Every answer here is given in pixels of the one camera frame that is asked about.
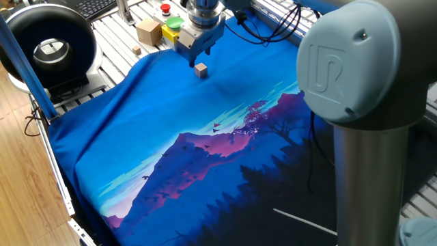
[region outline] black cable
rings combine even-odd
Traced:
[[[315,17],[316,17],[317,19],[319,19],[319,18],[320,18],[320,14],[319,14],[319,12],[318,12],[317,10],[313,10],[313,12],[314,12],[314,14],[315,14]]]
[[[247,42],[250,42],[251,44],[263,44],[263,43],[265,43],[265,42],[254,42],[254,41],[252,41],[252,40],[248,40],[247,38],[241,36],[241,35],[238,34],[236,31],[234,31],[231,27],[229,27],[229,26],[227,25],[227,23],[225,23],[225,26],[226,26],[230,31],[232,31],[232,33],[234,33],[235,35],[237,35],[239,38],[241,38],[241,39],[243,39],[243,40],[245,40],[245,41],[247,41]]]
[[[247,27],[247,25],[245,25],[245,23],[242,23],[243,28],[249,32],[253,37],[263,40],[263,41],[270,41],[272,38],[277,37],[278,35],[280,35],[281,33],[283,33],[286,29],[288,29],[288,27],[290,27],[290,25],[292,24],[292,22],[294,21],[294,18],[296,18],[296,16],[293,18],[292,21],[290,21],[290,23],[288,24],[288,26],[283,29],[280,33],[277,33],[281,27],[285,24],[286,20],[290,17],[290,15],[297,10],[298,7],[295,7],[293,10],[290,10],[288,13],[284,14],[284,16],[281,17],[281,19],[278,22],[278,25],[276,26],[276,28],[273,30],[272,35],[268,36],[268,37],[263,37],[263,36],[257,36],[255,33],[253,33],[253,31]]]
[[[287,26],[285,28],[282,28],[282,26],[284,26],[285,22],[287,21],[287,19],[290,17],[290,15],[296,11],[296,14],[294,15],[293,19],[287,24]],[[247,27],[247,25],[245,25],[245,23],[242,23],[243,28],[249,32],[253,37],[260,39],[264,42],[267,42],[268,44],[271,42],[280,42],[282,40],[284,40],[283,38],[281,38],[280,40],[272,40],[273,38],[281,35],[284,31],[288,30],[288,28],[290,27],[290,25],[294,22],[294,20],[296,19],[296,16],[299,14],[300,15],[300,11],[301,11],[301,7],[298,5],[296,6],[293,10],[290,10],[287,14],[285,14],[284,16],[282,16],[282,18],[279,20],[277,27],[274,29],[272,35],[268,36],[268,37],[263,37],[263,36],[259,36],[256,33],[254,33],[250,28]],[[295,30],[297,29],[297,25],[299,24],[299,22],[296,24],[295,29],[293,31],[291,31],[291,35],[295,32]]]
[[[286,40],[286,39],[289,38],[291,35],[293,35],[293,33],[298,29],[298,26],[299,26],[299,23],[300,23],[300,17],[302,16],[302,15],[300,14],[300,11],[298,12],[298,15],[299,15],[298,21],[297,21],[296,25],[294,26],[293,30],[292,30],[288,35],[286,35],[285,37],[283,37],[283,38],[281,38],[281,39],[278,39],[278,40],[272,40],[272,41],[269,41],[269,42],[280,42],[280,41],[282,41],[282,40]]]
[[[40,133],[38,134],[29,134],[27,133],[27,128],[29,128],[30,122],[32,122],[32,120],[42,120],[41,118],[36,117],[36,112],[40,109],[39,106],[36,106],[34,102],[32,102],[33,107],[35,108],[32,112],[31,112],[31,116],[27,116],[25,119],[29,119],[29,121],[26,124],[25,127],[25,135],[28,137],[37,137],[40,135]]]
[[[309,192],[315,195],[313,189],[311,188],[311,175],[313,174],[313,144],[311,143],[311,127],[308,131],[308,140],[309,140],[309,174],[308,174],[307,186]]]
[[[315,113],[311,111],[310,132],[313,135],[315,146],[319,150],[322,157],[326,161],[328,161],[331,165],[335,166],[335,164],[325,155],[325,152],[323,151],[322,147],[320,147],[319,141],[317,140],[317,136],[315,134],[314,119],[315,119]]]

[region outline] blue pole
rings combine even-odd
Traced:
[[[8,27],[5,19],[0,16],[0,45],[8,55],[11,62],[14,64],[15,69],[20,74],[23,81],[26,83],[33,97],[38,102],[38,105],[45,113],[49,120],[57,117],[57,112],[53,106],[50,98],[48,98],[44,88],[38,80],[35,72],[30,66],[29,61],[25,57],[25,54],[20,48],[20,45],[16,41],[14,34]]]

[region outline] metal cylinder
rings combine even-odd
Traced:
[[[190,0],[186,9],[190,20],[200,28],[215,26],[220,20],[223,5],[218,0]]]
[[[201,8],[215,8],[219,0],[190,0],[190,2]]]
[[[408,127],[335,127],[338,246],[396,245]]]

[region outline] wooden block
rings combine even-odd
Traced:
[[[135,46],[135,47],[132,48],[132,52],[135,55],[140,55],[141,54],[141,49],[138,46]]]
[[[163,31],[159,22],[144,19],[137,25],[138,40],[150,46],[154,46],[163,37]]]
[[[194,69],[195,69],[196,75],[199,78],[204,78],[208,75],[208,68],[205,66],[205,64],[197,64],[194,67]]]

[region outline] cloth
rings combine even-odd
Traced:
[[[310,158],[297,50],[226,29],[197,59],[207,78],[173,51],[151,54],[53,122],[53,151],[94,229],[103,218],[121,245],[335,245],[273,211],[336,228],[334,169]],[[323,139],[329,126],[318,129]]]

